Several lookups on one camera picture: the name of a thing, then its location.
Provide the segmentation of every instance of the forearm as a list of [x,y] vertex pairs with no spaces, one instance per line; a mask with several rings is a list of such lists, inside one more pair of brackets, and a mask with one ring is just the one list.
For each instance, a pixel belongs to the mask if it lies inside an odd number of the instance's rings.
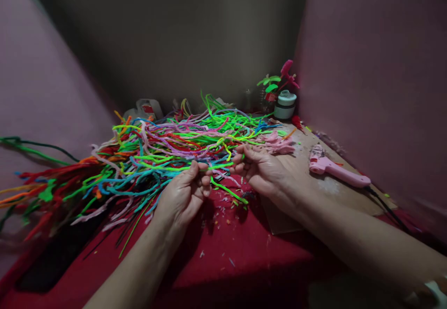
[[84,308],[147,308],[153,301],[179,242],[154,221]]
[[404,232],[369,215],[298,188],[294,218],[357,272],[408,295],[447,275],[447,258]]

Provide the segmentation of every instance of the wall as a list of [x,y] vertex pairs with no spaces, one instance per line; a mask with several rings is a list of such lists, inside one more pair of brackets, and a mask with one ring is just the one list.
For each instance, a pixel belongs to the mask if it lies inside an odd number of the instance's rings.
[[50,13],[102,66],[109,77],[102,84],[117,102],[156,98],[167,112],[174,97],[197,107],[200,89],[239,103],[243,90],[278,72],[293,55],[304,0],[48,0],[45,7],[59,8]]
[[300,113],[447,243],[447,0],[307,0]]
[[[0,136],[18,135],[58,145],[78,158],[88,156],[91,143],[112,136],[115,106],[31,0],[0,0],[0,21]],[[70,161],[56,150],[43,151]],[[0,163],[0,189],[21,184],[15,171],[47,169],[46,163],[1,146]],[[0,278],[23,249],[11,243],[23,238],[27,229],[21,228],[11,219],[0,234]]]

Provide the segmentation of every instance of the gray wall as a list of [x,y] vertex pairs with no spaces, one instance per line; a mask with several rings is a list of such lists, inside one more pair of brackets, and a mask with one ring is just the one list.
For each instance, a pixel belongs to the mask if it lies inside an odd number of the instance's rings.
[[304,0],[51,0],[122,106],[139,98],[200,103],[200,89],[241,91],[293,56]]
[[307,0],[300,113],[447,243],[447,0]]

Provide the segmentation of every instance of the cardboard sheet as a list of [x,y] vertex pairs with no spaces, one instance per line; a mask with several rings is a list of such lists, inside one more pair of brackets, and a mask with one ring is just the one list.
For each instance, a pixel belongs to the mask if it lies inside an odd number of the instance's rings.
[[[282,129],[291,132],[294,128],[291,124],[285,124]],[[315,195],[323,195],[328,199],[365,214],[371,216],[383,214],[384,210],[376,198],[365,195],[361,189],[353,188],[329,174],[317,175],[309,172],[309,153],[312,147],[319,142],[325,148],[325,151],[332,161],[342,163],[343,168],[358,174],[357,170],[331,150],[319,138],[310,131],[306,129],[305,131],[306,135],[301,131],[296,131],[291,136],[296,143],[296,149],[293,155],[278,156],[278,159],[293,174],[299,184]],[[374,185],[372,185],[372,188],[391,209],[397,208]],[[261,197],[261,199],[272,234],[277,235],[302,229],[298,222],[281,212],[269,199],[265,197]]]

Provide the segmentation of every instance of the hand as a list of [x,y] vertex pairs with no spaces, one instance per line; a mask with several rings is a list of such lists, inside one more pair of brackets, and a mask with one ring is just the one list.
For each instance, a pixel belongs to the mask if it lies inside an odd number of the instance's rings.
[[210,195],[212,172],[207,169],[207,164],[193,160],[191,167],[176,176],[161,193],[152,222],[167,227],[168,235],[174,236],[176,242],[181,242],[203,199]]
[[273,155],[261,153],[248,144],[236,148],[239,153],[233,158],[231,174],[245,177],[260,194],[268,197],[283,212],[292,216],[296,202],[289,194],[293,190],[294,179],[283,164]]

